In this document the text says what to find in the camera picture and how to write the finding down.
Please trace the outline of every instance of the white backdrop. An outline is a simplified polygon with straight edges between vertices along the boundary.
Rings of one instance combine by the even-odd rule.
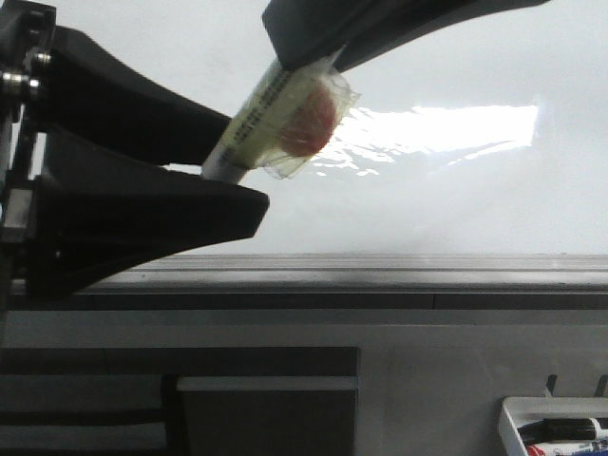
[[[274,52],[266,0],[55,0],[150,79],[234,115]],[[210,254],[608,254],[608,3],[552,0],[346,73],[362,94],[271,208]]]

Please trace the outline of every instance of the white wall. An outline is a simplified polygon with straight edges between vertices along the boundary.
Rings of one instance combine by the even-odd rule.
[[[274,58],[266,0],[47,3],[229,115]],[[607,6],[488,16],[349,71],[362,96],[340,142],[292,180],[250,173],[272,201],[257,237],[200,252],[608,254]]]

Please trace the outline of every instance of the clear plastic wrap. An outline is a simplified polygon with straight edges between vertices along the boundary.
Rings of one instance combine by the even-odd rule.
[[[203,164],[202,176],[236,183],[263,166],[289,177],[327,144],[356,99],[330,57],[294,72],[274,61]]]

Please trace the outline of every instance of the black marker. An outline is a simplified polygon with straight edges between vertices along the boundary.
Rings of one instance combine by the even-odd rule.
[[[544,419],[517,429],[524,445],[608,438],[608,418]]]

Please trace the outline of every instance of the plastic bag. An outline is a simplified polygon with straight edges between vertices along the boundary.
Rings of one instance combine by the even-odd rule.
[[[274,61],[202,166],[213,181],[251,169],[291,176],[332,137],[358,96],[328,57],[290,72]]]

